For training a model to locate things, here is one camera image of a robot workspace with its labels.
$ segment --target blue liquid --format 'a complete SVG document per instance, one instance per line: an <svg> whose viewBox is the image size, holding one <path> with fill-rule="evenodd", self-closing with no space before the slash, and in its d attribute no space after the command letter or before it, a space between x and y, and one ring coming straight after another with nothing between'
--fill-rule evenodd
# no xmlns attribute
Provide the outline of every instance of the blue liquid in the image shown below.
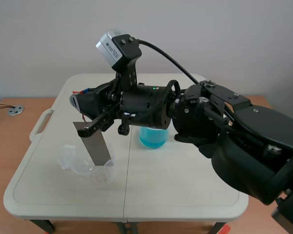
<svg viewBox="0 0 293 234"><path fill-rule="evenodd" d="M147 147L159 148L165 144L168 139L168 129L158 130L151 128L140 128L139 133L140 141Z"/></svg>
<svg viewBox="0 0 293 234"><path fill-rule="evenodd" d="M142 138L140 138L140 141L147 147L150 147L150 148L153 148L153 149L156 149L156 148L160 148L162 145L165 144L166 140L160 142L160 143L152 143L152 142L148 142L148 141L145 141L143 140Z"/></svg>

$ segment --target black robotic arm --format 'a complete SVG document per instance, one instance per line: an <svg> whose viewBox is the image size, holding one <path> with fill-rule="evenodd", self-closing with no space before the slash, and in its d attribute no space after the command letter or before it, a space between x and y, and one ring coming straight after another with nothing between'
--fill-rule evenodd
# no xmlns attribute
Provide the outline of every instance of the black robotic arm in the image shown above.
<svg viewBox="0 0 293 234"><path fill-rule="evenodd" d="M180 90L176 80L166 87L138 84L135 62L142 55L139 44L161 53L194 85ZM278 207L272 216L293 234L293 119L252 105L246 97L210 80L199 83L165 52L128 34L107 32L97 48L116 77L71 96L71 104L92 120L78 130L80 137L99 129L106 131L115 119L122 120L118 133L124 136L129 125L166 129L172 119L178 132L176 141L198 147L211 158L219 177L233 188L265 205L276 200ZM288 195L285 199L279 197L283 192Z"/></svg>

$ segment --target table handle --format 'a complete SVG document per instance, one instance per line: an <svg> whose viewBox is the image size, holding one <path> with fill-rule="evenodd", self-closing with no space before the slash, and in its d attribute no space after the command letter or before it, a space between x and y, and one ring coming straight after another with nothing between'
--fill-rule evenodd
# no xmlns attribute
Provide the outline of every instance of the table handle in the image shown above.
<svg viewBox="0 0 293 234"><path fill-rule="evenodd" d="M29 134L29 139L31 142L33 142L33 140L36 136L39 136L40 134L43 133L42 128L46 125L46 122L49 120L48 118L53 114L53 112L54 112L54 110L47 109L41 114L35 127L31 131L31 133Z"/></svg>

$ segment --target clear plastic cup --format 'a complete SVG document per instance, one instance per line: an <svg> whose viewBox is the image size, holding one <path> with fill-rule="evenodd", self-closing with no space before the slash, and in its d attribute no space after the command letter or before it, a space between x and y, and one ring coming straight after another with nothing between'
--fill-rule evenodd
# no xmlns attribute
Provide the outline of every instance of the clear plastic cup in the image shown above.
<svg viewBox="0 0 293 234"><path fill-rule="evenodd" d="M113 182L116 176L115 155L107 144L111 159L103 166L94 165L90 155L77 154L76 146L65 145L63 153L56 157L63 170L69 169L85 180L91 182L94 187L102 188Z"/></svg>

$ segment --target transparent plastic container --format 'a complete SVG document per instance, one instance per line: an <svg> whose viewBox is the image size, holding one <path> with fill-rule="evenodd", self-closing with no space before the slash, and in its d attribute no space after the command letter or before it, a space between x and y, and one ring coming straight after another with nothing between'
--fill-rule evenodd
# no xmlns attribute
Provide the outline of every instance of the transparent plastic container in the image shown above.
<svg viewBox="0 0 293 234"><path fill-rule="evenodd" d="M103 166L94 165L89 154L77 154L74 145L64 145L63 153L56 157L63 170L71 170L85 180L91 182L94 187L102 188L113 182L116 176L115 155L107 144L111 159Z"/></svg>
<svg viewBox="0 0 293 234"><path fill-rule="evenodd" d="M168 139L169 128L153 129L141 127L139 132L140 141L149 148L159 148L165 144Z"/></svg>

